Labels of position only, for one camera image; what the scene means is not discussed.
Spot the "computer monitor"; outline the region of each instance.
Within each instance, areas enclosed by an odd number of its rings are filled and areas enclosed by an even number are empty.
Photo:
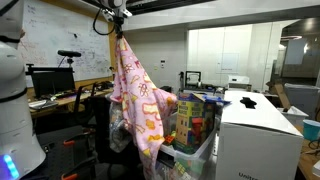
[[[75,90],[72,72],[40,72],[31,75],[36,97]]]

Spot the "wooden desk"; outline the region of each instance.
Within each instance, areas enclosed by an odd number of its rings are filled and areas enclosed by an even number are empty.
[[[295,126],[295,127],[297,128],[298,131],[303,133],[302,126]],[[312,150],[308,146],[309,142],[310,141],[308,141],[306,139],[303,140],[301,152],[307,152],[307,151]],[[320,180],[319,177],[315,176],[312,173],[313,165],[316,164],[319,160],[320,160],[320,156],[316,157],[313,154],[301,154],[300,155],[299,168],[307,180]]]
[[[106,90],[103,90],[103,91],[97,91],[96,94],[95,94],[95,96],[106,95],[106,94],[108,94],[108,93],[111,93],[112,91],[113,91],[113,89],[106,89]],[[90,96],[90,93],[82,94],[81,97],[80,97],[80,100],[85,100],[85,99],[87,99],[89,96]],[[59,99],[59,100],[56,100],[56,101],[58,102],[58,107],[61,107],[61,106],[66,106],[66,105],[68,105],[68,104],[70,104],[70,103],[73,103],[73,102],[75,102],[75,100],[76,100],[76,95],[71,96],[71,97],[68,97],[68,98]],[[43,117],[43,116],[52,114],[52,113],[54,113],[55,111],[57,111],[57,107],[48,108],[48,109],[43,109],[43,110],[40,110],[40,111],[30,109],[31,117],[32,117],[32,118]]]

